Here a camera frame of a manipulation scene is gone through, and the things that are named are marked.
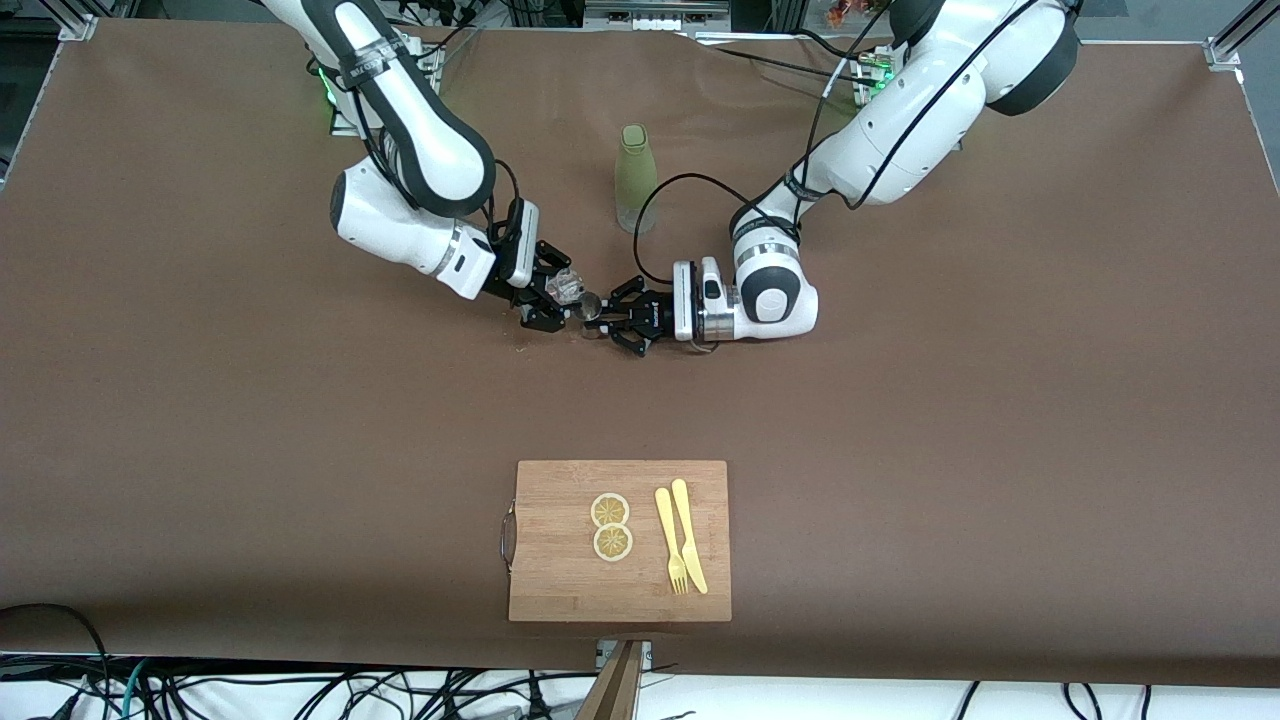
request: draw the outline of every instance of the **plastic bottle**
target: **plastic bottle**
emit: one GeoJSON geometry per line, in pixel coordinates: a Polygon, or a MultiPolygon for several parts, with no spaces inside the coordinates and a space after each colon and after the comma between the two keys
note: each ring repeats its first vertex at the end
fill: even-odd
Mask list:
{"type": "MultiPolygon", "coordinates": [[[[618,159],[613,165],[613,200],[617,204],[618,224],[622,229],[635,232],[640,208],[655,187],[658,187],[658,165],[653,161],[649,133],[644,126],[623,127],[618,159]]],[[[644,211],[640,232],[649,232],[657,220],[657,209],[650,202],[644,211]]]]}

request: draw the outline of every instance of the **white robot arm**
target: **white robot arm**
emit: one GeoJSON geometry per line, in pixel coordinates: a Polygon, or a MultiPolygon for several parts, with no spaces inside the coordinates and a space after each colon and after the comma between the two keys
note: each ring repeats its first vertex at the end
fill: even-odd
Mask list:
{"type": "MultiPolygon", "coordinates": [[[[908,44],[910,54],[902,70],[845,128],[737,213],[736,284],[726,282],[714,258],[704,258],[700,270],[676,263],[669,310],[664,293],[646,296],[660,307],[653,316],[662,327],[637,334],[696,343],[813,329],[818,291],[800,266],[796,219],[829,193],[851,208],[892,202],[947,156],[984,105],[1009,115],[1039,105],[1075,65],[1074,9],[1071,0],[893,0],[895,45],[908,44]]],[[[607,311],[635,305],[635,292],[627,293],[637,290],[635,282],[614,291],[607,311]]],[[[627,323],[598,325],[636,331],[644,314],[627,314],[627,323]]]]}
{"type": "Polygon", "coordinates": [[[302,35],[369,150],[334,184],[338,234],[468,300],[481,291],[503,297],[520,306],[525,327],[562,328],[568,311],[545,281],[568,272],[568,258],[538,242],[538,208],[521,197],[506,222],[490,218],[490,232],[462,220],[492,205],[493,152],[444,106],[376,3],[261,1],[302,35]]]}

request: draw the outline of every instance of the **wooden cutting board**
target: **wooden cutting board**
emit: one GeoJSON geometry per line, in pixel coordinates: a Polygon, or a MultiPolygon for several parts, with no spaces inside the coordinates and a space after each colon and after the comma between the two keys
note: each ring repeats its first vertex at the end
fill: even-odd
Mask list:
{"type": "MultiPolygon", "coordinates": [[[[554,623],[718,623],[732,618],[728,469],[719,460],[524,461],[516,477],[515,551],[508,618],[554,623]],[[654,491],[684,478],[707,594],[692,582],[677,596],[667,577],[667,541],[654,491]],[[591,503],[623,496],[631,552],[596,556],[591,503]]],[[[684,530],[676,516],[676,539],[684,530]]]]}

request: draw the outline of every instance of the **lemon slice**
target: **lemon slice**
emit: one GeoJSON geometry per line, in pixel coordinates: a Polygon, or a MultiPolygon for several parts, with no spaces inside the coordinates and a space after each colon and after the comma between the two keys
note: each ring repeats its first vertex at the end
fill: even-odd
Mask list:
{"type": "Polygon", "coordinates": [[[631,552],[631,530],[621,523],[607,523],[595,530],[591,547],[600,560],[617,562],[631,552]]]}
{"type": "Polygon", "coordinates": [[[591,521],[596,528],[609,523],[625,525],[630,518],[631,507],[627,505],[627,498],[616,492],[607,492],[591,501],[591,521]]]}

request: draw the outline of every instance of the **green led light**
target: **green led light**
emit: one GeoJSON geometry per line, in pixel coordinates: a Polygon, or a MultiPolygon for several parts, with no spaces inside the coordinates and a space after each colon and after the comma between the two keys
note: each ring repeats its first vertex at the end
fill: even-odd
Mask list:
{"type": "Polygon", "coordinates": [[[324,73],[320,73],[320,82],[324,83],[324,94],[325,94],[325,97],[329,99],[329,104],[333,105],[334,108],[337,108],[338,106],[338,101],[334,100],[334,97],[333,97],[333,87],[329,85],[329,78],[324,77],[324,73]]]}

